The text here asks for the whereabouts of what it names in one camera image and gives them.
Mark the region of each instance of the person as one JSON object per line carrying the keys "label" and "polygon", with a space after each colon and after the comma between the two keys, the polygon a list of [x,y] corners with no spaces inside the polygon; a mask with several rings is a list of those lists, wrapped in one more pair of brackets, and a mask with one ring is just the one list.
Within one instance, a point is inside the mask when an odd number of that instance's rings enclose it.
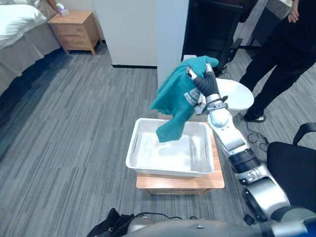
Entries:
{"label": "person", "polygon": [[264,122],[265,108],[316,62],[315,2],[293,0],[289,15],[277,25],[261,52],[248,65],[239,82],[250,91],[268,71],[276,67],[245,114],[245,121]]}

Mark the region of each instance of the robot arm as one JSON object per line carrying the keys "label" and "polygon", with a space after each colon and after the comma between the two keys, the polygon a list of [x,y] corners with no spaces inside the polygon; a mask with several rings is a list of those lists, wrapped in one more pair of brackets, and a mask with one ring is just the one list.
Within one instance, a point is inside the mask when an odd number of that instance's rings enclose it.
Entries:
{"label": "robot arm", "polygon": [[[233,118],[227,110],[228,104],[225,103],[227,98],[220,96],[211,65],[206,64],[204,78],[196,75],[191,68],[187,68],[187,76],[205,96],[202,100],[205,101],[206,106],[200,109],[199,113],[209,114],[208,124],[219,137],[221,148],[232,164],[236,178],[246,186],[243,197],[256,219],[277,220],[275,217],[282,213],[282,216],[291,216],[293,221],[299,223],[315,220],[315,213],[304,208],[291,207],[286,193],[267,167],[257,159],[241,132],[236,129]],[[277,226],[272,230],[277,233],[276,236],[282,236]]]}
{"label": "robot arm", "polygon": [[219,137],[222,150],[229,158],[238,180],[249,185],[263,177],[272,177],[265,165],[256,158],[241,132],[234,126],[233,118],[227,110],[226,98],[219,94],[211,65],[206,64],[205,78],[198,77],[191,68],[187,68],[187,75],[205,96],[204,111],[209,114],[208,124]]}

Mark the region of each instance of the black office chair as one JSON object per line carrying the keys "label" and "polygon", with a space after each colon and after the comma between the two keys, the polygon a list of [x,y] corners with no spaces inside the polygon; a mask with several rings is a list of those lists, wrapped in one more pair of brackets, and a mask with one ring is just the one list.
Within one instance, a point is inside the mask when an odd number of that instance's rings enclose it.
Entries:
{"label": "black office chair", "polygon": [[268,169],[291,205],[316,212],[316,150],[297,145],[308,132],[316,132],[316,122],[300,126],[293,145],[272,142],[268,147]]}
{"label": "black office chair", "polygon": [[244,8],[213,0],[191,0],[182,57],[185,54],[217,58],[218,76],[234,58],[242,39],[233,36]]}

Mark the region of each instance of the baseboard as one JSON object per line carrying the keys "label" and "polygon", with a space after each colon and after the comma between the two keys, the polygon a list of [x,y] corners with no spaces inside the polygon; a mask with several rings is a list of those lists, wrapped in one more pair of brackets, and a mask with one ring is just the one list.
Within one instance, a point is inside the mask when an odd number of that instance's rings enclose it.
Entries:
{"label": "baseboard", "polygon": [[143,68],[143,69],[157,69],[157,66],[136,66],[136,65],[121,65],[121,64],[112,64],[114,68]]}

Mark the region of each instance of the wooden table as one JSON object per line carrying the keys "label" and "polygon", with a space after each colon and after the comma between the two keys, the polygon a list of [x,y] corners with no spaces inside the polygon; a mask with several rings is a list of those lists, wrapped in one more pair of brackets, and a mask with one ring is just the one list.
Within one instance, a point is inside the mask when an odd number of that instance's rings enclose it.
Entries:
{"label": "wooden table", "polygon": [[100,33],[91,11],[70,11],[67,16],[57,14],[48,22],[65,52],[68,50],[90,50],[101,42]]}
{"label": "wooden table", "polygon": [[201,177],[182,177],[138,173],[136,187],[144,189],[149,194],[202,194],[211,189],[221,189],[225,186],[217,148],[211,131],[211,142],[214,158],[214,171]]}

